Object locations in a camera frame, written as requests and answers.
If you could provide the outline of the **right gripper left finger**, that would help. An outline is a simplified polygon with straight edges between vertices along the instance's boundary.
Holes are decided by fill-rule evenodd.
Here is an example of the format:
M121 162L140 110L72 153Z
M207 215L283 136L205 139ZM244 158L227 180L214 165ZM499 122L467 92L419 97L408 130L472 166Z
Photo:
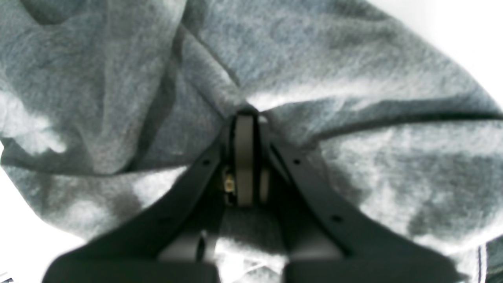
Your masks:
M237 204L236 119L153 205L52 262L45 283L219 283L222 217Z

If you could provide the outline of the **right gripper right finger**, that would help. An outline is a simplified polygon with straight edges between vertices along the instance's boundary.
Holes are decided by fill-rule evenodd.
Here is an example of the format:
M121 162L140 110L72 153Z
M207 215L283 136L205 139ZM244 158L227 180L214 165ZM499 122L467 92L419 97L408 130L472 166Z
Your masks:
M307 160L257 122L259 203L278 217L284 283L458 283L451 260L393 233L349 204Z

